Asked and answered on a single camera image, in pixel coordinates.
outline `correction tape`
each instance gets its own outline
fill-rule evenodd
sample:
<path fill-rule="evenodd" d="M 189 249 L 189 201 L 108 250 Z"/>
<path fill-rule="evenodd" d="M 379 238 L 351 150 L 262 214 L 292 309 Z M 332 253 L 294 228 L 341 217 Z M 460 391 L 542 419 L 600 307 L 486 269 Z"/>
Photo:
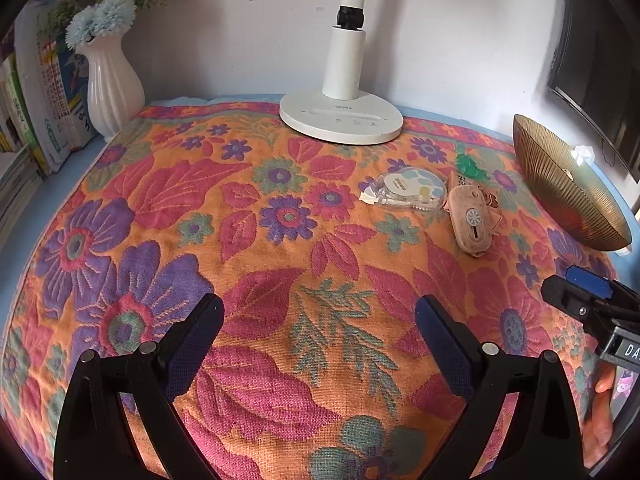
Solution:
<path fill-rule="evenodd" d="M 447 187 L 431 171 L 407 166 L 380 175 L 360 195 L 367 204 L 413 207 L 424 211 L 439 209 L 447 198 Z"/>

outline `lamp base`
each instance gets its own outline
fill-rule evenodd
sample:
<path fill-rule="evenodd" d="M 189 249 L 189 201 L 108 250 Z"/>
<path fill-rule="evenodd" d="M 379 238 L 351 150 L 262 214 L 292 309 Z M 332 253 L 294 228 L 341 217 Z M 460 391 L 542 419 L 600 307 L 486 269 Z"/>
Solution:
<path fill-rule="evenodd" d="M 351 101 L 331 99 L 318 89 L 285 95 L 280 117 L 301 134 L 340 144 L 381 144 L 395 139 L 404 119 L 384 99 L 358 92 Z"/>

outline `blue gripper pad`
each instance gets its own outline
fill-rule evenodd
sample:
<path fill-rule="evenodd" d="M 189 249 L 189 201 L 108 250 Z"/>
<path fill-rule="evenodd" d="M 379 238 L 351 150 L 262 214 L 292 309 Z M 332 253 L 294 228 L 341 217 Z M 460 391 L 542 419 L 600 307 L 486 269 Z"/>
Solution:
<path fill-rule="evenodd" d="M 465 325 L 453 321 L 433 296 L 418 300 L 415 322 L 451 392 L 470 402 L 475 393 L 478 340 Z"/>
<path fill-rule="evenodd" d="M 169 402 L 189 390 L 224 319 L 222 300 L 206 294 L 187 319 L 175 323 L 162 338 L 158 361 L 165 370 L 164 395 Z"/>
<path fill-rule="evenodd" d="M 578 266 L 571 266 L 566 270 L 564 278 L 571 283 L 583 288 L 601 300 L 610 300 L 613 289 L 606 278 L 601 278 L 593 272 Z"/>

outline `label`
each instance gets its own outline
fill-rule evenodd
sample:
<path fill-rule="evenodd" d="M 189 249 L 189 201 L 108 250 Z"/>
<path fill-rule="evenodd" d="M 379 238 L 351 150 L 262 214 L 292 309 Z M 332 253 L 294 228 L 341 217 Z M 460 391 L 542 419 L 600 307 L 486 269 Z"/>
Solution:
<path fill-rule="evenodd" d="M 616 350 L 616 355 L 622 357 L 626 361 L 632 361 L 640 364 L 640 344 L 629 339 L 623 339 Z"/>
<path fill-rule="evenodd" d="M 433 173 L 416 168 L 408 168 L 399 173 L 390 173 L 385 177 L 385 186 L 399 196 L 420 196 L 425 200 L 441 197 L 444 185 Z"/>

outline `screw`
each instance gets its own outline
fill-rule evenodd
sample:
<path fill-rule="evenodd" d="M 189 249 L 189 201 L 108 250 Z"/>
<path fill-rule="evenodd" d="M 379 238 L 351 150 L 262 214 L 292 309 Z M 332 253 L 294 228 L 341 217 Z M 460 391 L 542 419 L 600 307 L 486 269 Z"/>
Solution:
<path fill-rule="evenodd" d="M 94 350 L 85 350 L 84 352 L 82 352 L 80 354 L 80 360 L 83 363 L 88 363 L 94 357 L 95 357 L 95 351 Z"/>
<path fill-rule="evenodd" d="M 487 355 L 496 355 L 500 349 L 495 343 L 484 343 L 482 345 L 482 351 Z"/>
<path fill-rule="evenodd" d="M 138 347 L 141 354 L 151 354 L 156 351 L 158 345 L 154 341 L 145 341 Z"/>
<path fill-rule="evenodd" d="M 556 361 L 558 361 L 558 354 L 551 350 L 545 350 L 542 355 L 550 363 L 555 363 Z"/>

